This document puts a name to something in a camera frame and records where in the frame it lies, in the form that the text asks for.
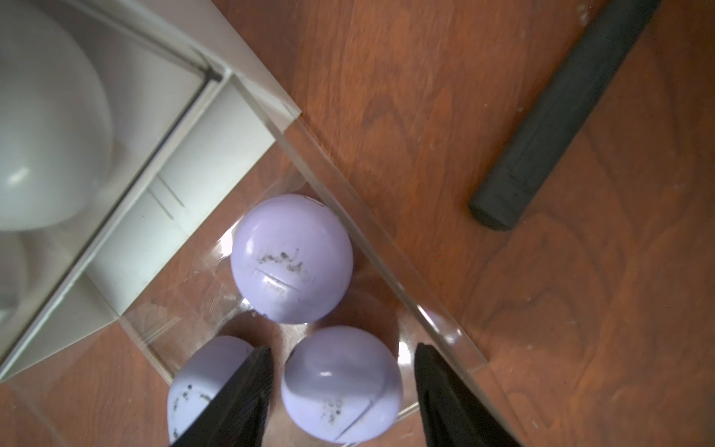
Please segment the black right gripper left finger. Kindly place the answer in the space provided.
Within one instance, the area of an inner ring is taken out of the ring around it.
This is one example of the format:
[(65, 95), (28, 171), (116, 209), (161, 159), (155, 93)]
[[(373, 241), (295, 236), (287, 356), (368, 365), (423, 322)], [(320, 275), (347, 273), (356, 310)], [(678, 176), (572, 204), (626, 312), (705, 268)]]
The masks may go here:
[(256, 348), (175, 446), (260, 447), (274, 383), (270, 348)]

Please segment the white oblong earphone case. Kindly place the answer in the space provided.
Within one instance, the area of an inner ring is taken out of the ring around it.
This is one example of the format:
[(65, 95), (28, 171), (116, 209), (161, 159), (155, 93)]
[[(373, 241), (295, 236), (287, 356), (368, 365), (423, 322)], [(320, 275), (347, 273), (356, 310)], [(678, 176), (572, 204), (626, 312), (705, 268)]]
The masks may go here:
[(72, 35), (29, 2), (2, 2), (2, 230), (85, 209), (109, 176), (113, 133), (102, 82)]

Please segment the purple earphone case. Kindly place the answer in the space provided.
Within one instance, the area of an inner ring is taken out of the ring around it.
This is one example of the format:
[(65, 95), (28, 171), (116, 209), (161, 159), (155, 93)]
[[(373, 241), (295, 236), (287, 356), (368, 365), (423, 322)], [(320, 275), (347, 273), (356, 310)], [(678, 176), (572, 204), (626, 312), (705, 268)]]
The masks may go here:
[(218, 336), (184, 363), (169, 387), (169, 444), (180, 439), (253, 350), (238, 337)]
[(238, 291), (268, 320), (312, 323), (346, 295), (354, 257), (337, 216), (311, 197), (265, 200), (236, 226), (230, 256)]
[(376, 336), (335, 326), (302, 339), (284, 364), (281, 398), (290, 419), (328, 443), (383, 435), (403, 404), (398, 360)]

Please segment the white drawer cabinet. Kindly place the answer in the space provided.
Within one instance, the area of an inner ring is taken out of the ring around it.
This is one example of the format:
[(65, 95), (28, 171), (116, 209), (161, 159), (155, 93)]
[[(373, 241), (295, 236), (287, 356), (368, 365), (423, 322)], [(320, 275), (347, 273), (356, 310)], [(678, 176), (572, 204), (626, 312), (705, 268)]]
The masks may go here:
[(25, 1), (82, 48), (113, 123), (74, 217), (1, 229), (1, 378), (112, 324), (300, 109), (212, 1)]

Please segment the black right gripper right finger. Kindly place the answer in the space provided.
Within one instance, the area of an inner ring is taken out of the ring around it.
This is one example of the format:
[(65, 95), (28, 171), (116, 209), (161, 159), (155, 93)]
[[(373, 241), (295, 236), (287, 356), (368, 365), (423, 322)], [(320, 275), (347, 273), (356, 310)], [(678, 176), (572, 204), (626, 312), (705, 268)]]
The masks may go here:
[(419, 344), (414, 376), (429, 447), (519, 447), (433, 346)]

